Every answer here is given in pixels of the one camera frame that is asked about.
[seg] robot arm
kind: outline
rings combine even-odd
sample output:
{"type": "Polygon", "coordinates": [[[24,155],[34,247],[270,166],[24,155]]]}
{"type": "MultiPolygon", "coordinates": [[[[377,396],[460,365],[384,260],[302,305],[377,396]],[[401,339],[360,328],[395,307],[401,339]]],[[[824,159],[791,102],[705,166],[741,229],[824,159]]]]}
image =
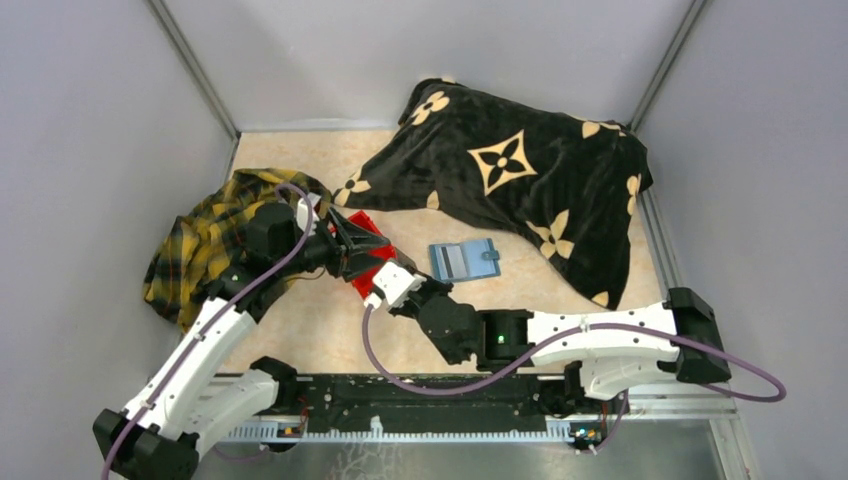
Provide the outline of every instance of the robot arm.
{"type": "Polygon", "coordinates": [[[386,303],[393,315],[414,318],[449,364],[476,355],[477,369],[506,367],[557,332],[584,333],[539,350],[522,366],[563,362],[578,366],[588,398],[609,400],[622,390],[658,381],[716,383],[730,379],[727,362],[668,340],[620,330],[591,330],[597,323],[647,327],[722,348],[713,310],[688,288],[674,288],[666,302],[620,312],[543,313],[476,310],[448,296],[452,286],[389,261],[374,277],[374,307],[386,303]]]}
{"type": "MultiPolygon", "coordinates": [[[[358,227],[335,210],[305,232],[298,212],[285,204],[266,205],[248,224],[245,255],[208,286],[201,313],[162,369],[120,412],[103,410],[94,433],[104,458],[130,419],[137,424],[118,447],[110,468],[129,478],[190,478],[199,459],[230,431],[257,412],[297,402],[297,372],[265,357],[215,397],[200,402],[223,361],[285,292],[285,277],[319,267],[350,281],[379,267],[366,304],[385,303],[389,312],[415,319],[447,363],[477,357],[480,371],[499,370],[558,331],[599,322],[648,326],[689,336],[721,348],[712,310],[691,290],[673,289],[668,302],[624,312],[567,315],[529,310],[476,310],[449,297],[441,283],[396,261],[383,263],[368,252],[388,240],[358,227]],[[278,273],[204,328],[228,300],[241,292],[307,235],[303,248],[278,273]],[[151,392],[161,389],[155,404],[151,392]]],[[[579,369],[575,396],[609,400],[632,386],[676,378],[691,383],[726,381],[727,364],[651,336],[589,330],[548,345],[523,366],[566,362],[579,369]]]]}

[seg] white wall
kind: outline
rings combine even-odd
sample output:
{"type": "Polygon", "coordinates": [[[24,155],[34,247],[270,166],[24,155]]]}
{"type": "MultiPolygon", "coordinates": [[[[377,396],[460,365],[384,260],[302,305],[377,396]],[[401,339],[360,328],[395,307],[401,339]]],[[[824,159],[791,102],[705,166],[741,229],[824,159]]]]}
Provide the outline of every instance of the white wall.
{"type": "Polygon", "coordinates": [[[843,0],[715,2],[642,135],[686,284],[789,389],[739,402],[764,479],[848,478],[847,21],[843,0]]]}
{"type": "Polygon", "coordinates": [[[0,2],[0,477],[98,475],[175,345],[147,263],[229,146],[144,2],[0,2]]]}
{"type": "Polygon", "coordinates": [[[168,0],[242,130],[392,127],[415,83],[629,121],[690,0],[168,0]]]}

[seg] small blue object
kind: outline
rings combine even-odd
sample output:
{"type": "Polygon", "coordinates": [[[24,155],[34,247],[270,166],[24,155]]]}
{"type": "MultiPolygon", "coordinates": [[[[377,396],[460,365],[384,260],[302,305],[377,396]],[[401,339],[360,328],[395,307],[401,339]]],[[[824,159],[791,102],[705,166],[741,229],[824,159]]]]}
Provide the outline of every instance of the small blue object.
{"type": "Polygon", "coordinates": [[[491,238],[462,243],[430,245],[433,278],[442,282],[464,282],[501,274],[501,256],[491,238]]]}

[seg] blanket with flower pattern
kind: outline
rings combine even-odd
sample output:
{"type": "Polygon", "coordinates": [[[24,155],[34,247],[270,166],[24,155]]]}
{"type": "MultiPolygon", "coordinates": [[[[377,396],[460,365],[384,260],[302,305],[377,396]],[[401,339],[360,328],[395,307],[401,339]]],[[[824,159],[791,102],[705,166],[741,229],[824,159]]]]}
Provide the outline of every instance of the blanket with flower pattern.
{"type": "Polygon", "coordinates": [[[623,125],[546,112],[442,79],[420,82],[389,144],[334,193],[375,210],[438,209],[532,242],[610,309],[630,267],[627,230],[651,174],[623,125]]]}

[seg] yellow plaid shirt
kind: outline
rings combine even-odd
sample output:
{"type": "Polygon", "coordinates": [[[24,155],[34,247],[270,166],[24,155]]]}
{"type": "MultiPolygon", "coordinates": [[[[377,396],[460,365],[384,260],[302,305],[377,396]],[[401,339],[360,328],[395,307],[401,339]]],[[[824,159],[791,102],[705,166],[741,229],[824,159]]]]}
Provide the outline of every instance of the yellow plaid shirt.
{"type": "MultiPolygon", "coordinates": [[[[292,183],[321,196],[318,216],[330,207],[330,191],[318,180],[295,170],[241,169],[224,186],[179,216],[156,250],[144,276],[144,301],[156,313],[188,331],[207,298],[205,286],[218,278],[242,253],[245,225],[260,206],[276,202],[274,187],[292,183]]],[[[299,198],[283,190],[296,208],[299,198]]]]}

